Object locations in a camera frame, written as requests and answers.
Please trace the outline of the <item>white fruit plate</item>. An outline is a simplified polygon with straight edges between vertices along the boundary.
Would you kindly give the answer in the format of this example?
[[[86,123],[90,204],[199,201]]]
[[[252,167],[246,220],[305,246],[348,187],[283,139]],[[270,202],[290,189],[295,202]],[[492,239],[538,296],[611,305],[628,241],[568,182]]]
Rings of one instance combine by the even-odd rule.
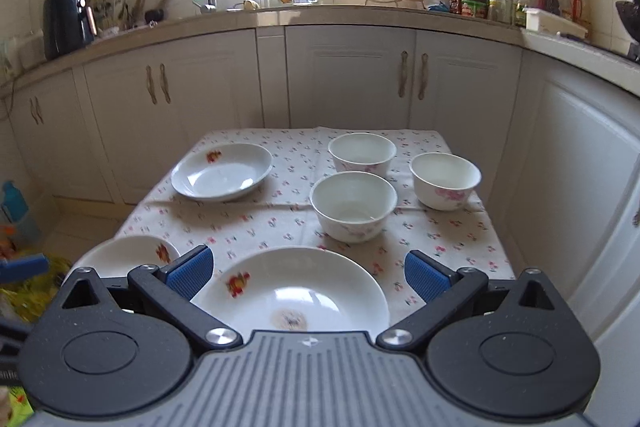
[[[177,249],[156,236],[134,235],[110,239],[84,254],[72,271],[88,267],[100,277],[126,277],[138,265],[169,265],[180,257]]]
[[[390,326],[378,282],[357,262],[312,247],[268,249],[209,281],[192,303],[243,338],[255,331],[366,332]]]
[[[272,155],[250,143],[212,145],[172,169],[176,192],[204,202],[229,202],[255,190],[272,169]]]

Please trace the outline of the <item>white floral bowl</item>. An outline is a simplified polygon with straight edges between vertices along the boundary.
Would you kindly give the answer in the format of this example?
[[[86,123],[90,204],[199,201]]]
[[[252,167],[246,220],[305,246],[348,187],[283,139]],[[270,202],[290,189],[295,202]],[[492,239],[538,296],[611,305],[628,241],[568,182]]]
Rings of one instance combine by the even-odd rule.
[[[482,181],[480,169],[471,161],[445,153],[414,156],[410,171],[419,202],[439,211],[462,208]]]
[[[397,147],[385,136],[354,132],[333,139],[328,144],[328,152],[337,172],[362,171],[385,178]]]
[[[379,236],[398,195],[382,176],[360,171],[331,174],[309,194],[322,231],[342,243],[361,244]]]

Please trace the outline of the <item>cherry print tablecloth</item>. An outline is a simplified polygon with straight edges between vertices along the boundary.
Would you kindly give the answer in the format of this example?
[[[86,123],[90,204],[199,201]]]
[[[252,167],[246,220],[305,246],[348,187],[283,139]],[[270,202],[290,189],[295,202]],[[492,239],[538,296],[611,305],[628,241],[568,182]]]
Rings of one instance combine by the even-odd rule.
[[[180,196],[164,176],[132,210],[118,234],[157,236],[179,253],[206,244],[213,249],[218,273],[267,248],[329,249],[358,262],[378,281],[393,321],[422,306],[404,277],[404,258],[413,249],[450,269],[471,265],[492,279],[513,277],[510,262],[477,195],[455,212],[428,209],[416,198],[411,159],[422,153],[449,150],[435,131],[385,131],[385,138],[397,147],[388,172],[398,194],[397,209],[386,220],[383,233],[371,242],[350,245],[330,239],[321,230],[308,196],[314,182],[334,171],[328,144],[338,135],[328,128],[210,132],[196,143],[195,150],[201,152],[224,143],[259,144],[273,157],[268,179],[235,202],[216,204]]]

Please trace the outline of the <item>yellow plastic bag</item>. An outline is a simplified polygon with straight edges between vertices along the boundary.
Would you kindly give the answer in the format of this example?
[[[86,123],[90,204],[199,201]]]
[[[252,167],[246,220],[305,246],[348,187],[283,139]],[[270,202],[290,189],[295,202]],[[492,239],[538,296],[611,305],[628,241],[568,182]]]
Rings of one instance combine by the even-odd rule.
[[[58,293],[70,271],[70,262],[63,258],[48,257],[49,271],[29,280],[1,285],[1,303],[8,309],[5,317],[19,317],[35,323]]]

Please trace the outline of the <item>blue thermos bottle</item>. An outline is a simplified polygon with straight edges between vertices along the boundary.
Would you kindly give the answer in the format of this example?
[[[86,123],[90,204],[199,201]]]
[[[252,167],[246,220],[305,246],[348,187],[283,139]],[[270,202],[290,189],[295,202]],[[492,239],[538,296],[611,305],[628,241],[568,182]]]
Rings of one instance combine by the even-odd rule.
[[[12,223],[22,220],[29,212],[26,199],[13,181],[2,184],[3,199],[1,209]]]

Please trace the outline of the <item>black air fryer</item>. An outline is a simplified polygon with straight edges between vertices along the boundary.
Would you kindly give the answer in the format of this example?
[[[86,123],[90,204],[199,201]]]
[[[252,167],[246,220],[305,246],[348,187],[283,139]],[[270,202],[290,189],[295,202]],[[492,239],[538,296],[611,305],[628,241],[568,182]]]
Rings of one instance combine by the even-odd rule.
[[[48,61],[85,48],[96,38],[87,0],[44,0],[43,46]]]

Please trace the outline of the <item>white plastic tray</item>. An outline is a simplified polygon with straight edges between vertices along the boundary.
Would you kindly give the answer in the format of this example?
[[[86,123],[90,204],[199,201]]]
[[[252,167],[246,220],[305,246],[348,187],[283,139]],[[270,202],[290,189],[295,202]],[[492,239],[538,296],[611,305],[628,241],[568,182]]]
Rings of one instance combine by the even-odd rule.
[[[527,30],[544,32],[549,35],[571,35],[580,40],[587,38],[588,30],[586,28],[562,16],[536,8],[525,8],[524,13],[526,14]]]

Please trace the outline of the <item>clear oil bottle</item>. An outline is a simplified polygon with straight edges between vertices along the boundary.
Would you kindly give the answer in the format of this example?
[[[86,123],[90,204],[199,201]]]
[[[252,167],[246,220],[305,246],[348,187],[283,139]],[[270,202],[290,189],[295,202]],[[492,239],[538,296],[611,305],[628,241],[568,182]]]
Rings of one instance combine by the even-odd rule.
[[[514,1],[513,0],[496,0],[498,21],[500,23],[512,26],[514,19]]]

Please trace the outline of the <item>black wok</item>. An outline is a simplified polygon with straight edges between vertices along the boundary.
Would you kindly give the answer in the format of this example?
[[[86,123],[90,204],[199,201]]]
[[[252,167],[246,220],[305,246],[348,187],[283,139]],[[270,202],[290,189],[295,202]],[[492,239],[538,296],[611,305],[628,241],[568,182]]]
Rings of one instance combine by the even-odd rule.
[[[616,10],[624,28],[634,39],[640,39],[640,0],[620,0],[615,2]]]

